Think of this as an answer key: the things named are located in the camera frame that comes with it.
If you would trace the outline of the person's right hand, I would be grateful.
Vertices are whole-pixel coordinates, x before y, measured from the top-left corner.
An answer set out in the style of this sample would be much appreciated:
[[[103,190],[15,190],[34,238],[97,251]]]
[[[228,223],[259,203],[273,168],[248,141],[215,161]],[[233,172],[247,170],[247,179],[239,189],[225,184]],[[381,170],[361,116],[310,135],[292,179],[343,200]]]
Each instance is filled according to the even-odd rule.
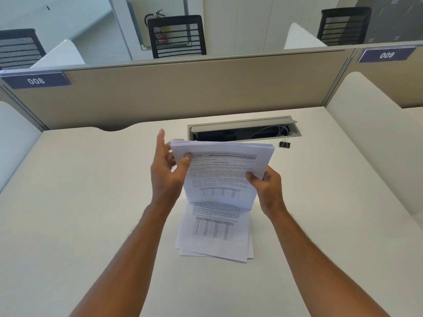
[[[261,179],[262,189],[256,189],[263,213],[270,221],[274,221],[281,213],[286,213],[287,208],[283,200],[281,176],[278,172],[267,166]]]

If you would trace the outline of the person's left hand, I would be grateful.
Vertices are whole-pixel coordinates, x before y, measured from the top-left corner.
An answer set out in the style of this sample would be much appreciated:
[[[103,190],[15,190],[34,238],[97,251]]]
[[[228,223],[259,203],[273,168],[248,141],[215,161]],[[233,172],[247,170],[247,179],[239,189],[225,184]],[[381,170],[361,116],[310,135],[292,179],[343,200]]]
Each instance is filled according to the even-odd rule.
[[[156,151],[151,165],[153,206],[170,213],[180,197],[184,182],[176,177],[177,162],[170,143],[165,143],[165,131],[160,129],[156,138]]]

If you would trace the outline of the stack of printed paper sheets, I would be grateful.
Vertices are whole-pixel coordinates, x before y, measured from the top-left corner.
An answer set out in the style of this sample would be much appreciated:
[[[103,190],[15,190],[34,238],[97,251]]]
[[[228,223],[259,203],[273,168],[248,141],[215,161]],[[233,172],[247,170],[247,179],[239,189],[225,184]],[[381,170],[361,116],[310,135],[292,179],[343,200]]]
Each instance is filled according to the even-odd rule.
[[[250,210],[257,196],[245,174],[262,179],[274,153],[273,144],[171,140],[179,162],[191,154],[184,180],[190,203],[216,202]]]

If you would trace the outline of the person's left forearm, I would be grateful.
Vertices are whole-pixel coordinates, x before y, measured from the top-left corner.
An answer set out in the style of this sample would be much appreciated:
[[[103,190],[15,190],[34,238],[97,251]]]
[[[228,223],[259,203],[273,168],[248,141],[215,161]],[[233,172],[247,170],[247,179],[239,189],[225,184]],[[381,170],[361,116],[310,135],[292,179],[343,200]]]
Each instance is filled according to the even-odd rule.
[[[139,317],[173,202],[152,201],[69,317]]]

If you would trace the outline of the person's right forearm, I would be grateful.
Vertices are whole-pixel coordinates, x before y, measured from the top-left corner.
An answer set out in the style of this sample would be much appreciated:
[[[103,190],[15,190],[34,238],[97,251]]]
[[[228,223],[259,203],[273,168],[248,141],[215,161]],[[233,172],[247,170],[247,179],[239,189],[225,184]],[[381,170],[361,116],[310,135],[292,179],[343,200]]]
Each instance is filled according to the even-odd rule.
[[[390,317],[312,242],[284,205],[267,216],[311,317]]]

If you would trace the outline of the pile of printed paper sheets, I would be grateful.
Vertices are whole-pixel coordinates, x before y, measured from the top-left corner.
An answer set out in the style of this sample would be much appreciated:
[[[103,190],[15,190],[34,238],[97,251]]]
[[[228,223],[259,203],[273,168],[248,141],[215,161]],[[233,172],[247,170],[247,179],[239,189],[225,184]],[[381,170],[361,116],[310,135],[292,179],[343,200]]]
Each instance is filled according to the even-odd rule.
[[[216,202],[185,202],[175,248],[180,256],[253,259],[250,210]]]

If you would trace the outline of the beige desk partition panel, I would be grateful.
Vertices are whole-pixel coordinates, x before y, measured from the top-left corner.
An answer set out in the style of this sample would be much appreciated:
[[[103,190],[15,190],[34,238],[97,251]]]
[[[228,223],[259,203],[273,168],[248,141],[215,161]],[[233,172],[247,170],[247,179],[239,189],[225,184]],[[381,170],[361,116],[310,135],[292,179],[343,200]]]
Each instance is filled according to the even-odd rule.
[[[321,104],[327,106],[349,73],[359,72],[402,108],[423,107],[423,41],[348,45],[347,58],[334,84]],[[416,47],[406,60],[386,63],[358,63],[365,50]]]
[[[98,127],[321,106],[352,48],[124,65],[11,70],[0,89],[42,130]],[[13,90],[1,77],[62,72],[69,86]]]

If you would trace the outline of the black mesh office chair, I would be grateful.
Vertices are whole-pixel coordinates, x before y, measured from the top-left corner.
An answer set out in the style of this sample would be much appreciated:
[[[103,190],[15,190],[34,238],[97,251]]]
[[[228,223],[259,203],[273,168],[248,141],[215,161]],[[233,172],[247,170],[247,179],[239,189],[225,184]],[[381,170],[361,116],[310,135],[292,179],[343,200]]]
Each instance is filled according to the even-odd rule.
[[[370,7],[322,10],[317,39],[327,46],[363,44],[371,15]]]
[[[200,15],[155,17],[147,26],[154,59],[207,55]]]
[[[0,70],[30,68],[45,55],[35,29],[0,30]]]

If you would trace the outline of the white side divider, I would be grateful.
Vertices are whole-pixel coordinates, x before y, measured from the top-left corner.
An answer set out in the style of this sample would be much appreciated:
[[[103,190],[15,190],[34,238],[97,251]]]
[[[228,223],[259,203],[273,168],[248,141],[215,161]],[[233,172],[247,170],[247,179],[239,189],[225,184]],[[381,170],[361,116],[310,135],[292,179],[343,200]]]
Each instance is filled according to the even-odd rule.
[[[327,110],[405,209],[423,218],[423,126],[359,72]]]
[[[0,101],[0,193],[40,136],[39,129]]]
[[[85,65],[85,61],[75,44],[71,40],[64,40],[34,63],[30,69],[58,68],[72,65]]]

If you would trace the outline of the blue desk number sign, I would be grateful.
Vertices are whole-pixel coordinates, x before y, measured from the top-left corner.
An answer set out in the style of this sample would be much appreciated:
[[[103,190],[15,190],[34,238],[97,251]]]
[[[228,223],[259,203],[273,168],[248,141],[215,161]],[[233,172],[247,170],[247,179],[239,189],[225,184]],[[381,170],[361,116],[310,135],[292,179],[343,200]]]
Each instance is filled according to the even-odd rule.
[[[62,72],[2,76],[13,90],[69,86],[71,82]]]
[[[415,52],[417,46],[367,48],[363,51],[357,63],[382,63],[405,61]]]

